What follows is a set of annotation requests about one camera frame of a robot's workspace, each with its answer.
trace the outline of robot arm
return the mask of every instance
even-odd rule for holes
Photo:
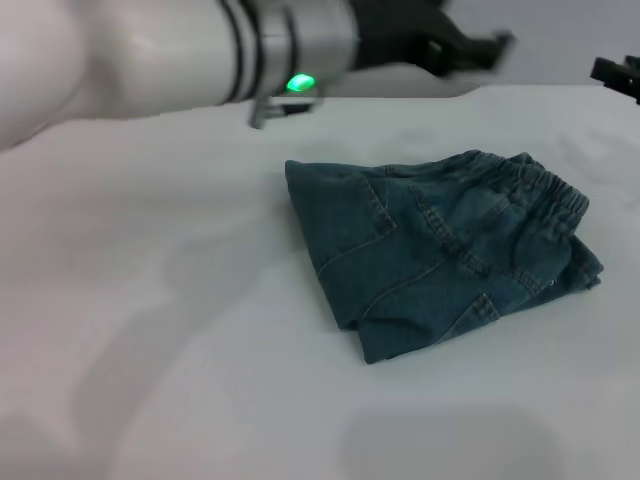
[[[254,101],[250,123],[310,111],[351,71],[491,70],[509,34],[473,40],[440,0],[15,0],[0,5],[0,148],[75,118]]]

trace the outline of folded jeans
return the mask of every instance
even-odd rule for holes
[[[367,363],[599,283],[600,262],[574,235],[588,199],[527,154],[290,161],[286,176],[338,326],[358,331]]]

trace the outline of white table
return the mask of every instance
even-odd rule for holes
[[[0,161],[2,480],[591,480],[640,465],[640,108],[597,87],[54,129]],[[366,366],[284,161],[530,152],[603,284]]]

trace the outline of green led light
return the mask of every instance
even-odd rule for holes
[[[313,88],[315,84],[315,78],[305,75],[304,73],[299,73],[289,80],[289,83],[287,83],[287,90],[291,90],[292,92],[304,92]]]

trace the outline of white wall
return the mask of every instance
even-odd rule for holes
[[[588,84],[595,57],[640,54],[638,0],[453,0],[448,9],[468,34],[509,29],[518,44],[491,82]],[[333,93],[426,97],[463,93],[479,80],[440,82],[417,68],[354,74]]]

